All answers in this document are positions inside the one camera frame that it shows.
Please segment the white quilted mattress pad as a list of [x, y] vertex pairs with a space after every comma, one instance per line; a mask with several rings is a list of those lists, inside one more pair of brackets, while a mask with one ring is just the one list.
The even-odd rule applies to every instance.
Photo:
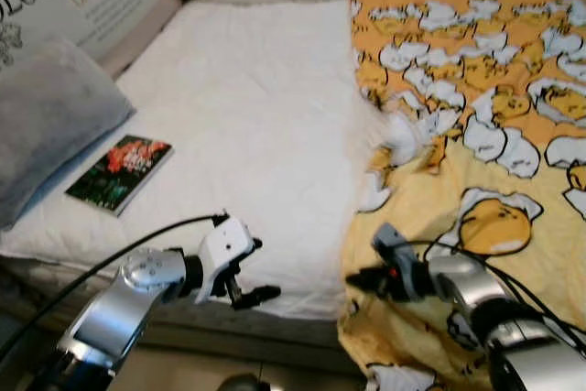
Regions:
[[351, 38], [346, 0], [184, 5], [117, 82], [136, 113], [114, 140], [175, 152], [118, 218], [64, 194], [72, 170], [0, 231], [0, 255], [87, 269], [137, 239], [193, 252], [208, 215], [227, 212], [263, 244], [240, 283], [282, 290], [260, 311], [334, 320], [342, 240], [380, 140]]

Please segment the grey bed base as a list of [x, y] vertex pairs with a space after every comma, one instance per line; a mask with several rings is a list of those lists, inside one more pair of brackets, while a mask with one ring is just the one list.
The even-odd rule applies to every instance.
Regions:
[[[0, 256], [1, 308], [25, 319], [58, 294], [82, 270], [30, 258]], [[339, 351], [333, 320], [301, 320], [259, 310], [234, 310], [218, 300], [176, 300], [151, 312], [141, 343], [206, 353], [240, 349], [278, 358], [294, 348]]]

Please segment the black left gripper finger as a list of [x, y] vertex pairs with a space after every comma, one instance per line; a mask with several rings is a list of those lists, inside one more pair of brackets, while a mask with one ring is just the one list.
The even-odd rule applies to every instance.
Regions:
[[240, 309], [251, 309], [268, 300], [279, 298], [282, 290], [277, 286], [261, 286], [240, 296]]

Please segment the grey plush pillow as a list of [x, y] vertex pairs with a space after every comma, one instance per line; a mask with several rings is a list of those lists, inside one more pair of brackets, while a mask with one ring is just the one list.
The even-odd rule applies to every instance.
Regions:
[[63, 37], [0, 72], [0, 231], [59, 168], [134, 111], [113, 78]]

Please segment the yellow cartoon egg blanket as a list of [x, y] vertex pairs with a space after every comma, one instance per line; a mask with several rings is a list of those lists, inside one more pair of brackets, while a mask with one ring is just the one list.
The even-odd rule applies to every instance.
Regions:
[[466, 250], [586, 323], [585, 0], [349, 0], [355, 76], [380, 112], [345, 277], [378, 227]]

